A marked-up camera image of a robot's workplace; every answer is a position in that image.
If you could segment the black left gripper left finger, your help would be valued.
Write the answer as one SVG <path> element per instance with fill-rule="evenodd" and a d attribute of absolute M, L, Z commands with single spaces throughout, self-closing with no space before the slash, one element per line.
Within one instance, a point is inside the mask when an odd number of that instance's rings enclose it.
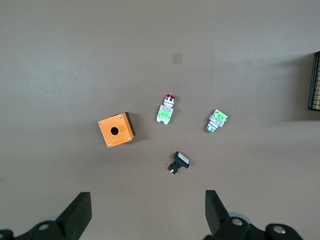
<path fill-rule="evenodd" d="M 81 192 L 57 217 L 36 224 L 31 230 L 15 237 L 16 240 L 78 240 L 92 219 L 89 192 Z"/>

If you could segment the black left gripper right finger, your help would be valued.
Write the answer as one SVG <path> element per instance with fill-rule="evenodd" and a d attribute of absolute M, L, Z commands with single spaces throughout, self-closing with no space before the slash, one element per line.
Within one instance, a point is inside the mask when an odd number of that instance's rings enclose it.
<path fill-rule="evenodd" d="M 205 217 L 211 234 L 206 240 L 301 240 L 292 227 L 270 223 L 260 230 L 239 216 L 230 216 L 215 190 L 205 191 Z"/>

